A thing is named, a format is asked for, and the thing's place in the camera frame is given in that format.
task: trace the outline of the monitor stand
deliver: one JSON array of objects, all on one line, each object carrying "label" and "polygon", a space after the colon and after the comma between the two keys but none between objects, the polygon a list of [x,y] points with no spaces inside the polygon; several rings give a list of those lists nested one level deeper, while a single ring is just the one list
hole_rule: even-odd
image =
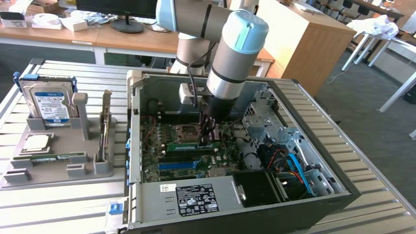
[{"label": "monitor stand", "polygon": [[130,17],[126,16],[126,20],[118,19],[111,22],[111,27],[122,33],[141,33],[143,31],[143,26],[137,21],[130,21]]}]

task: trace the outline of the aluminum work table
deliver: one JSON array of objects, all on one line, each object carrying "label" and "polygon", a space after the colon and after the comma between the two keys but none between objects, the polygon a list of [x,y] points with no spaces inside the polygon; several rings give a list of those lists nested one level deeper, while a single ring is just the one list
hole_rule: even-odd
[{"label": "aluminum work table", "polygon": [[[127,71],[122,66],[46,61],[30,65],[23,74],[78,77],[87,92],[90,117],[102,110],[105,89],[114,91],[111,112],[118,119],[115,175],[86,181],[31,185],[0,191],[0,233],[105,233],[106,206],[123,196],[127,135]],[[362,197],[341,212],[327,216],[307,233],[416,234],[416,212],[351,139],[293,80],[277,81],[287,98],[347,172]],[[6,170],[15,145],[27,126],[29,108],[17,86],[0,105],[0,172]]]}]

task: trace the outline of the white box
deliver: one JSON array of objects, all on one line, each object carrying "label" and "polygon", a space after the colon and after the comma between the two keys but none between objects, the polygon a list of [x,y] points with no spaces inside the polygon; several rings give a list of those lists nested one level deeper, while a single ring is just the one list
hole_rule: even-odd
[{"label": "white box", "polygon": [[27,28],[27,21],[25,20],[7,20],[2,19],[6,28]]},{"label": "white box", "polygon": [[38,24],[34,22],[33,28],[63,29],[63,24]]},{"label": "white box", "polygon": [[73,32],[85,30],[89,28],[87,21],[77,17],[61,18],[61,21],[66,28],[69,28]]},{"label": "white box", "polygon": [[6,28],[27,28],[26,17],[22,13],[0,12],[0,18]]}]

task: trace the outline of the power supply label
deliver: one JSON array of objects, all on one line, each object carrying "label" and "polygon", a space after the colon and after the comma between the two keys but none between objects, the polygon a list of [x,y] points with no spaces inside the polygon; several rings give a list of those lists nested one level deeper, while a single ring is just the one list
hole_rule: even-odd
[{"label": "power supply label", "polygon": [[177,197],[182,216],[221,211],[213,184],[177,187]]},{"label": "power supply label", "polygon": [[61,92],[37,92],[37,104],[42,118],[51,123],[63,123],[70,120],[69,108],[65,105],[66,97]]}]

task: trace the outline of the wooden cabinet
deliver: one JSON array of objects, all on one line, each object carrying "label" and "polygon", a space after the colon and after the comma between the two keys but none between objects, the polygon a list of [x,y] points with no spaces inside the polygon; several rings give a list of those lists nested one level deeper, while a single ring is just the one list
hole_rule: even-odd
[{"label": "wooden cabinet", "polygon": [[277,60],[267,77],[299,80],[315,96],[357,31],[277,0],[261,1],[258,16],[269,23],[265,48]]}]

